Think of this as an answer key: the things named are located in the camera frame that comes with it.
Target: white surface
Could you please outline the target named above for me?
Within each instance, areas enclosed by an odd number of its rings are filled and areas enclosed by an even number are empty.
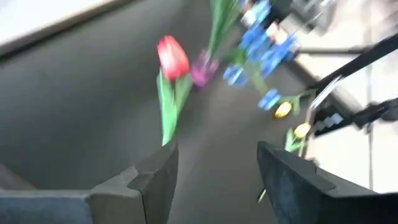
[[[338,2],[336,16],[330,30],[324,36],[315,32],[305,34],[297,32],[302,47],[351,47],[365,43],[365,32],[369,29],[372,42],[392,35],[398,28],[398,2],[389,0],[355,0]],[[294,20],[286,20],[282,26],[294,31],[298,25]],[[311,57],[301,55],[298,63],[303,65],[317,78],[323,78],[330,72],[348,63],[353,57]],[[398,53],[393,52],[373,63],[372,99],[384,101],[398,97]],[[368,79],[364,70],[360,70],[343,80],[338,91],[339,97],[348,103],[362,107],[368,103]],[[374,123],[373,140],[373,178],[374,191],[398,191],[398,123]],[[320,167],[350,180],[363,187],[369,187],[369,145],[368,135],[349,126],[338,131],[313,139],[308,148],[308,156],[316,157]]]
[[[113,0],[0,0],[0,45]]]

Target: green stem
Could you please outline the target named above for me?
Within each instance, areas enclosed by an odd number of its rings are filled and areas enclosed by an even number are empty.
[[[260,67],[255,64],[245,64],[244,69],[247,71],[249,79],[252,81],[255,89],[264,96],[268,92],[268,87],[261,77]]]

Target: yellow flower bud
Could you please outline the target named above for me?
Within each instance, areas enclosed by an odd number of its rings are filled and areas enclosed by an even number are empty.
[[[307,135],[307,133],[310,131],[310,129],[311,129],[311,125],[310,124],[308,124],[308,123],[300,124],[294,130],[294,135],[296,136],[296,138],[302,139],[302,138],[304,138]]]
[[[283,118],[292,110],[292,104],[289,102],[282,103],[275,112],[276,118]]]

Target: green leaf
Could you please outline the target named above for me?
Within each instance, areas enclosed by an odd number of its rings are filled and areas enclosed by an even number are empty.
[[[243,62],[246,63],[246,53],[240,47],[235,47],[231,49],[226,55],[224,55],[221,60]]]
[[[192,78],[190,75],[185,75],[175,81],[175,106],[177,111],[177,117],[180,114],[185,101],[192,88]]]
[[[285,142],[285,150],[289,151],[290,146],[293,144],[294,134],[293,130],[290,128],[286,133],[286,142]]]
[[[268,91],[268,87],[264,79],[261,77],[260,65],[249,64],[245,66],[245,69],[247,74],[250,76],[250,80],[252,81],[255,89],[260,92],[261,96],[264,96]]]
[[[219,34],[226,19],[226,11],[228,10],[229,0],[211,0],[212,8],[212,25],[210,33],[210,41],[208,50],[213,56],[220,42]]]
[[[229,28],[235,23],[236,19],[239,17],[241,11],[239,8],[238,1],[231,1],[231,5],[229,7],[229,13],[226,18],[225,23],[223,24],[223,28],[221,31],[221,35],[226,35],[229,31]]]
[[[162,146],[164,146],[173,137],[177,117],[174,107],[174,94],[172,86],[171,83],[164,78],[161,69],[157,76],[157,91],[159,95],[160,113],[162,118]]]
[[[296,97],[293,100],[293,114],[294,115],[300,114],[300,97]]]

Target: red tulip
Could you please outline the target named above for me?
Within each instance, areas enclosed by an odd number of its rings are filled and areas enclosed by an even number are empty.
[[[175,80],[189,71],[187,55],[172,36],[165,36],[159,42],[157,53],[163,74],[167,79]]]

